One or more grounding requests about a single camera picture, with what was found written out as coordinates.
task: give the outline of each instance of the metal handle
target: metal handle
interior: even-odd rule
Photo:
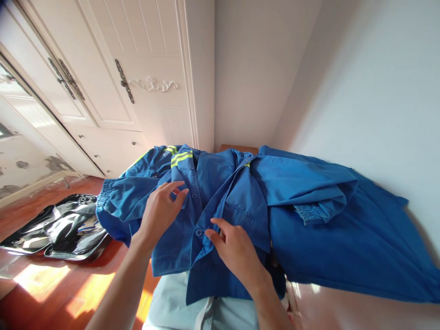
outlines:
[[[121,80],[121,86],[125,87],[125,89],[127,91],[127,94],[128,94],[128,97],[130,98],[131,103],[134,104],[133,95],[132,95],[132,92],[130,90],[130,87],[128,86],[127,79],[125,78],[124,71],[122,71],[121,65],[119,64],[119,61],[117,59],[115,59],[115,63],[116,63],[116,67],[118,68],[119,74],[120,74],[121,79],[122,79]]]
[[[77,83],[75,82],[75,80],[73,80],[73,77],[70,74],[70,71],[67,68],[67,66],[64,64],[63,60],[62,59],[58,59],[58,60],[60,61],[61,68],[63,69],[64,73],[67,76],[67,79],[68,79],[67,82],[72,85],[72,87],[78,93],[79,97],[82,98],[83,100],[85,100],[84,95],[81,93],[81,90],[79,89],[79,87],[78,87]]]
[[[7,79],[9,79],[10,81],[15,81],[29,96],[31,96],[31,94],[28,92],[28,90],[27,89],[25,89],[24,87],[23,87],[23,85],[21,85],[20,84],[20,82],[14,77],[14,76],[12,76],[11,75],[11,73],[9,72],[9,70],[8,69],[6,69],[5,67],[4,67],[4,65],[3,64],[1,64],[0,63],[0,66],[3,68],[3,70],[5,70],[6,72],[7,72],[7,75],[6,75],[6,78]]]
[[[56,75],[58,76],[57,82],[63,83],[64,87],[67,89],[67,91],[69,92],[69,94],[72,97],[72,99],[76,99],[75,95],[73,95],[72,90],[70,89],[70,87],[67,84],[67,82],[64,80],[64,77],[61,75],[61,73],[58,70],[58,68],[56,67],[55,63],[52,61],[52,59],[50,57],[48,57],[47,59],[49,60],[50,65],[52,65],[53,69],[55,70]]]

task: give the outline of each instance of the yellow reflective stripe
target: yellow reflective stripe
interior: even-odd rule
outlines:
[[[144,153],[142,156],[140,156],[133,164],[131,164],[125,171],[127,172],[131,167],[133,167],[138,161],[140,161],[146,154],[148,153],[148,151],[146,153]]]
[[[174,155],[173,158],[171,158],[171,163],[172,163],[173,161],[175,161],[177,158],[179,158],[179,157],[181,157],[181,156],[183,156],[183,155],[186,155],[186,154],[192,154],[192,153],[193,153],[192,151],[187,151],[187,152],[184,152],[184,153],[181,153],[181,154]]]
[[[192,158],[192,157],[193,157],[193,154],[190,153],[190,154],[186,154],[186,155],[184,155],[184,156],[181,157],[181,158],[176,159],[176,161],[175,161],[174,163],[171,163],[171,168],[173,168],[174,166],[177,166],[177,164],[178,164],[181,160],[185,160],[186,158]]]
[[[169,151],[172,156],[177,152],[177,148],[175,146],[168,146],[165,148],[165,151]]]

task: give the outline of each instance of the hand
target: hand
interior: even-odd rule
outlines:
[[[211,222],[221,229],[220,235],[207,229],[205,235],[214,244],[220,258],[229,270],[244,285],[251,296],[259,287],[272,280],[268,271],[258,259],[257,252],[246,231],[241,226],[233,226],[224,219],[212,218]]]
[[[141,226],[133,235],[134,241],[140,241],[151,251],[154,249],[182,208],[188,189],[180,191],[177,187],[183,184],[183,181],[165,182],[150,194]],[[172,200],[171,193],[176,195],[175,201]]]

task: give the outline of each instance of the baseboard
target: baseboard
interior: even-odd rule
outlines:
[[[8,205],[10,203],[13,203],[13,202],[15,202],[16,200],[18,200],[18,199],[20,199],[22,197],[27,196],[28,194],[34,192],[37,189],[40,189],[40,188],[44,187],[45,185],[47,185],[49,183],[52,183],[54,181],[57,181],[59,179],[67,177],[67,176],[82,177],[82,175],[80,175],[79,173],[70,172],[70,171],[66,171],[66,170],[62,170],[62,171],[56,172],[56,173],[48,176],[47,178],[39,180],[39,181],[37,181],[37,182],[27,186],[27,187],[24,187],[23,189],[15,192],[15,193],[12,193],[9,196],[6,196],[6,197],[0,199],[0,208],[4,207],[4,206],[6,206],[6,205]]]

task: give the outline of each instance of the drawer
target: drawer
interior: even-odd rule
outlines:
[[[137,145],[131,147],[117,149],[83,146],[83,149],[104,172],[106,177],[117,178],[147,152],[147,150]]]
[[[88,127],[75,124],[64,124],[69,133],[81,146],[103,147],[103,148],[128,148],[131,146],[142,146],[147,152],[148,146],[143,133],[135,131],[124,131],[108,128]]]

